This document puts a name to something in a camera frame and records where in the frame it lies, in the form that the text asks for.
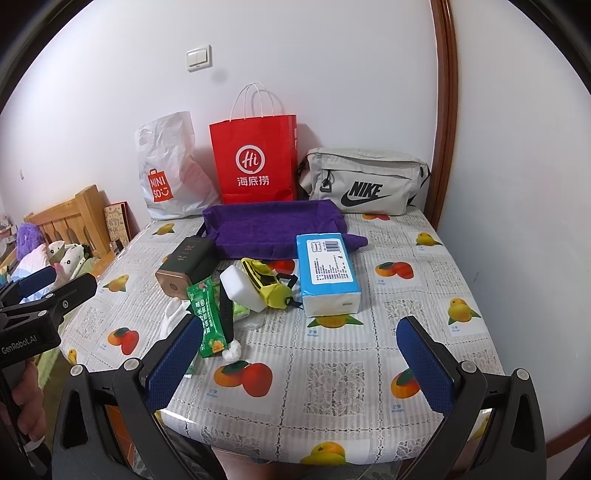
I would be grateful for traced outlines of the person's left hand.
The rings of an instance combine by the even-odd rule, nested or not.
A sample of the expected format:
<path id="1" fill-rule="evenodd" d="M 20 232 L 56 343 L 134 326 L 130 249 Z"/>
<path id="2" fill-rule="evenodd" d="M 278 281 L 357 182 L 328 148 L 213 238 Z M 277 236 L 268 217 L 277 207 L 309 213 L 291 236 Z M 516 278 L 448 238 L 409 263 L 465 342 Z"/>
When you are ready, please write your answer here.
<path id="1" fill-rule="evenodd" d="M 13 400 L 21 408 L 17 426 L 32 441 L 41 440 L 46 433 L 43 391 L 38 383 L 38 370 L 29 359 L 18 385 L 12 391 Z"/>

